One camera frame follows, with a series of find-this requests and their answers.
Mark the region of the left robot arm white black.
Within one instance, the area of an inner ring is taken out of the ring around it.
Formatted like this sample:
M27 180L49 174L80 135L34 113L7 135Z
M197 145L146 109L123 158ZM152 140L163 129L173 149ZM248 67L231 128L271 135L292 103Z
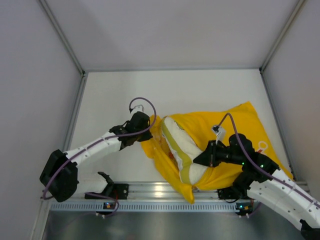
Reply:
M150 140L150 117L142 111L135 112L131 119L122 125L112 127L96 140L66 152L53 151L39 177L47 193L57 202L65 202L73 196L84 195L86 199L103 199L113 191L114 182L110 176L99 171L94 176L84 178L79 175L80 168L94 163L109 154L119 152L135 142Z

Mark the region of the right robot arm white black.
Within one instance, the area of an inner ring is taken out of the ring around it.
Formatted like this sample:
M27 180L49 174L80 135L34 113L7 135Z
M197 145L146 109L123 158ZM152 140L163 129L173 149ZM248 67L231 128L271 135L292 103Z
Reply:
M254 150L243 134L233 134L229 145L211 140L195 163L217 168L223 163L241 166L230 187L218 190L224 199L254 199L294 225L306 240L320 238L320 202L311 197L270 157Z

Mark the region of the white quilted pillow green band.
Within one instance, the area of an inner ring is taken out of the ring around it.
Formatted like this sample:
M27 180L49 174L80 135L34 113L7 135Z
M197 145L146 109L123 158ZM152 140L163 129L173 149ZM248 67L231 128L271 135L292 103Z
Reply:
M194 162L194 159L203 151L173 118L165 117L161 124L161 130L177 163L181 182L192 186L196 185L208 169L207 166Z

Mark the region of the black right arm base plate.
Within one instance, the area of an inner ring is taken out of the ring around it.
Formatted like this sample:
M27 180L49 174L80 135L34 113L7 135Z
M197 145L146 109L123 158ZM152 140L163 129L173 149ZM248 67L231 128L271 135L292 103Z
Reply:
M232 204L238 200L249 200L250 198L232 187L222 188L217 190L218 198Z

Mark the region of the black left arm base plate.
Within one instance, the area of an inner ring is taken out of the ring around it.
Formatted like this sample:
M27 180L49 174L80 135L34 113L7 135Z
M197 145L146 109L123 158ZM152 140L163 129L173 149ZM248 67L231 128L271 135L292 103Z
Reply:
M129 185L126 183L108 184L101 193L91 192L84 195L85 199L102 199L101 196L116 200L126 200L129 194Z

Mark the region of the yellow pillowcase with white print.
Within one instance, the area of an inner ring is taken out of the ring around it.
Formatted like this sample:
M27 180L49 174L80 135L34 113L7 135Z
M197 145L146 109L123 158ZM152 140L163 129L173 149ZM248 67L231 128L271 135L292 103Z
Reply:
M202 151L205 150L209 141L216 139L212 127L222 122L221 126L226 131L222 141L224 145L229 145L229 137L237 131L252 142L252 146L256 151L271 158L290 179L293 178L291 170L285 167L277 157L253 105L248 101L229 109L228 113L232 115L232 120L224 118L226 111L198 111L176 113L165 117L154 115L150 117L150 120L155 122L150 129L152 138L142 142L141 147L145 155L153 160L155 168L160 175L190 204L195 202L193 189L211 191L228 188L239 176L242 167L237 164L223 163L217 168L208 167L196 185L182 183L178 165L162 133L162 122L166 117L173 118L191 136Z

